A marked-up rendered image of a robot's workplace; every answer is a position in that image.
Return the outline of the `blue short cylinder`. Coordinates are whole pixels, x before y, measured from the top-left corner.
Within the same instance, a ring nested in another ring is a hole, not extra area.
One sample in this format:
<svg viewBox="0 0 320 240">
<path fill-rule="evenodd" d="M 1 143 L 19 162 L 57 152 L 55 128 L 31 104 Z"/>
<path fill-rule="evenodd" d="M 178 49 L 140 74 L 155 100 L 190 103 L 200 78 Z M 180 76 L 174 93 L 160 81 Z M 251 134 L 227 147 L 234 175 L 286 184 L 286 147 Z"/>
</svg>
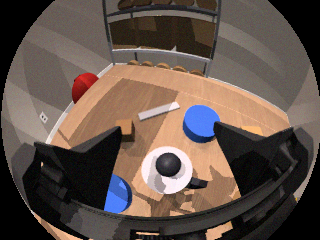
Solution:
<svg viewBox="0 0 320 240">
<path fill-rule="evenodd" d="M 127 181 L 112 173 L 111 183 L 109 183 L 107 200 L 105 200 L 104 211 L 120 213 L 127 211 L 132 204 L 132 191 Z"/>
<path fill-rule="evenodd" d="M 220 117 L 211 107 L 203 104 L 193 105 L 185 111 L 184 116 L 183 132 L 189 140 L 208 143 L 215 137 L 213 123 L 220 121 Z"/>
</svg>

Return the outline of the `tan rectangular block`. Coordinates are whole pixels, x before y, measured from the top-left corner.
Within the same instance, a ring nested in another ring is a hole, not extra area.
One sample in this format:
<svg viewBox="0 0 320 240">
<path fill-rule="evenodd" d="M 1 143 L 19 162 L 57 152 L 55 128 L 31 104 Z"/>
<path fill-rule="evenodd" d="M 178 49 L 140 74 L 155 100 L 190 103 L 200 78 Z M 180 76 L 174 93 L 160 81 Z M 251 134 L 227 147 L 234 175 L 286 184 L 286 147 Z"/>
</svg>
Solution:
<svg viewBox="0 0 320 240">
<path fill-rule="evenodd" d="M 241 125 L 240 129 L 245 129 L 245 131 L 257 133 L 257 135 L 263 136 L 263 133 L 261 133 L 260 127 L 243 127 L 243 125 Z"/>
<path fill-rule="evenodd" d="M 239 197 L 241 197 L 241 196 L 240 196 L 240 191 L 236 191 L 236 192 L 235 192 L 235 196 L 233 196 L 233 199 L 232 199 L 231 201 L 233 201 L 233 200 L 235 200 L 235 199 L 239 199 Z M 228 223 L 227 223 L 227 224 L 224 224 L 224 225 L 228 225 L 228 227 L 232 227 L 231 221 L 228 221 Z"/>
</svg>

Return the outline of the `glass french press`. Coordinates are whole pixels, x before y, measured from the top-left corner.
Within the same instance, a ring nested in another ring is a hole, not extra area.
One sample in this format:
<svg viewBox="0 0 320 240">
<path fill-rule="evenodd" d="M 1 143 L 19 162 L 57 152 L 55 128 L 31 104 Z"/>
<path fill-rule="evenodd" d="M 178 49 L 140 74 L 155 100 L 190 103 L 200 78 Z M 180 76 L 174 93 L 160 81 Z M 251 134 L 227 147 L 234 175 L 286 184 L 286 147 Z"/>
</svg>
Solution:
<svg viewBox="0 0 320 240">
<path fill-rule="evenodd" d="M 192 163 L 179 148 L 163 147 L 148 153 L 141 164 L 145 184 L 157 193 L 207 188 L 208 181 L 192 177 Z"/>
</svg>

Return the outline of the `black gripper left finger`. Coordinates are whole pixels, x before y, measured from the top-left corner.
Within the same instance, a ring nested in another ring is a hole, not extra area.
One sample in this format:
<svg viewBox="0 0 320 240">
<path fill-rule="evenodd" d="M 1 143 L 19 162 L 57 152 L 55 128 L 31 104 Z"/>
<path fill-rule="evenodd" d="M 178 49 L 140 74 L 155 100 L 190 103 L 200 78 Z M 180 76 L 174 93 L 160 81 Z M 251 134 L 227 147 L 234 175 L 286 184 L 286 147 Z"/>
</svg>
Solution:
<svg viewBox="0 0 320 240">
<path fill-rule="evenodd" d="M 40 141 L 33 143 L 33 147 L 39 149 L 43 165 L 64 172 L 93 208 L 104 211 L 121 139 L 123 132 L 120 125 L 116 125 L 73 148 L 64 149 Z"/>
</svg>

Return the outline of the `white flat bar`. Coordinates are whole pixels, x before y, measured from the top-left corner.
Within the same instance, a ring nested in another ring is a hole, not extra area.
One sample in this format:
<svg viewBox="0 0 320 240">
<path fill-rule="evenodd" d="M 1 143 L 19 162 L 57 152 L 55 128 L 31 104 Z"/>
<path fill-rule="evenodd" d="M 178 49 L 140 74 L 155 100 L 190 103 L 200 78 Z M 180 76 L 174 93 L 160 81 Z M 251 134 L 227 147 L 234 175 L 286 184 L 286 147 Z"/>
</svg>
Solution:
<svg viewBox="0 0 320 240">
<path fill-rule="evenodd" d="M 176 109 L 180 109 L 180 105 L 176 103 L 163 105 L 163 107 L 151 109 L 151 111 L 143 112 L 143 113 L 137 113 L 137 116 L 139 116 L 139 120 L 148 120 L 152 119 L 152 117 L 164 115 L 164 113 L 176 111 Z"/>
</svg>

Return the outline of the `brown block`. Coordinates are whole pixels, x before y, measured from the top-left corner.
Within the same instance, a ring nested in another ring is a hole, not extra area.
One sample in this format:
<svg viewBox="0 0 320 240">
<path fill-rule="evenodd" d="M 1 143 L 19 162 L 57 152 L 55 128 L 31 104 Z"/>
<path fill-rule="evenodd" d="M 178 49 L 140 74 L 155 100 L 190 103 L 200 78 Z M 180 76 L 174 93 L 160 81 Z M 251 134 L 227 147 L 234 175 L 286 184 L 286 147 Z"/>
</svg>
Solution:
<svg viewBox="0 0 320 240">
<path fill-rule="evenodd" d="M 124 143 L 124 141 L 135 143 L 136 127 L 133 120 L 116 120 L 116 125 L 120 125 L 121 132 L 123 132 L 121 143 Z"/>
</svg>

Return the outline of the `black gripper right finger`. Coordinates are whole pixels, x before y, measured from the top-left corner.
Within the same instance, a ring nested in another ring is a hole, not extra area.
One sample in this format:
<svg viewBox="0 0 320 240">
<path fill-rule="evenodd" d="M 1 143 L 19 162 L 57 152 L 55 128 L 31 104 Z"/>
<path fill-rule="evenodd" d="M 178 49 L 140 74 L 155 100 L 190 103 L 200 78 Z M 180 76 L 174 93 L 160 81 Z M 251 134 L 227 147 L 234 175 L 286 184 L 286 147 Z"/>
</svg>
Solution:
<svg viewBox="0 0 320 240">
<path fill-rule="evenodd" d="M 244 196 L 256 189 L 257 181 L 267 171 L 277 148 L 291 139 L 293 127 L 264 137 L 217 120 L 213 123 L 213 132 L 235 176 L 240 196 Z"/>
</svg>

